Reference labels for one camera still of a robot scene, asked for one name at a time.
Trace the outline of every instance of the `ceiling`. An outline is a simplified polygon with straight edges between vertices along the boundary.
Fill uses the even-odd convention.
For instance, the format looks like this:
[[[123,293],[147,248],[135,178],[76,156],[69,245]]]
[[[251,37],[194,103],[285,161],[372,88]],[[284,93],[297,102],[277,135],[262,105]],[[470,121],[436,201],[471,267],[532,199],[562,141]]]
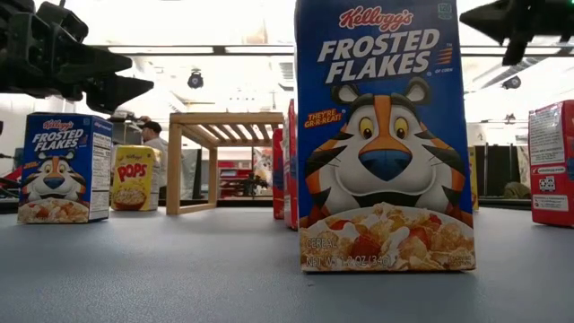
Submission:
[[[489,2],[457,0],[458,11],[461,13]],[[294,0],[66,1],[66,7],[90,27],[86,43],[130,46],[292,44],[294,4]],[[459,33],[462,46],[498,45],[462,24]],[[535,38],[533,43],[550,45],[556,40]],[[488,114],[498,118],[503,109],[490,110],[489,107],[498,107],[498,102],[505,100],[502,98],[515,97],[509,103],[509,109],[513,110],[526,109],[525,106],[538,102],[528,99],[532,95],[548,97],[545,100],[555,97],[554,93],[569,95],[570,88],[548,85],[544,95],[532,88],[532,84],[537,86],[544,77],[548,77],[547,84],[553,84],[557,77],[552,78],[552,75],[563,74],[572,68],[574,63],[567,58],[550,58],[540,64],[528,65],[529,68],[518,75],[532,82],[523,81],[523,87],[512,93],[501,90],[499,85],[483,89],[487,82],[508,70],[500,66],[500,61],[499,57],[463,58],[465,90],[469,92],[465,96],[467,120],[484,119]],[[187,87],[187,78],[193,69],[201,70],[202,89]],[[127,74],[155,81],[156,88],[128,102],[124,108],[163,119],[167,119],[173,110],[286,109],[292,96],[282,89],[282,86],[292,86],[292,57],[138,57],[134,71]],[[469,112],[469,107],[473,107],[473,111]]]

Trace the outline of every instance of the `wooden frame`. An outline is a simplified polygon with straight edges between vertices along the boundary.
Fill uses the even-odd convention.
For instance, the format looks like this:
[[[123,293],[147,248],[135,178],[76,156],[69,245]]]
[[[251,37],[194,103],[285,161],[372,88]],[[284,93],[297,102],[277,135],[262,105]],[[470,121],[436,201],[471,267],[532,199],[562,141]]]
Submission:
[[[271,146],[272,141],[267,126],[270,126],[273,131],[282,124],[283,114],[281,112],[172,113],[170,115],[170,143],[168,147],[167,214],[187,214],[216,207],[219,189],[217,148]],[[185,136],[209,150],[207,204],[180,206],[181,136]]]

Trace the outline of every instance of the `gray table surface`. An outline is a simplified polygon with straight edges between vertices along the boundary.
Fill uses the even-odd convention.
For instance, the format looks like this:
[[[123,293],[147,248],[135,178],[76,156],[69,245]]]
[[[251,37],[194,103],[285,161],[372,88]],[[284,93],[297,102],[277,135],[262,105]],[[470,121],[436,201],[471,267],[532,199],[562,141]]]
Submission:
[[[0,215],[0,322],[573,322],[574,231],[475,216],[478,269],[304,275],[271,209],[18,225]]]

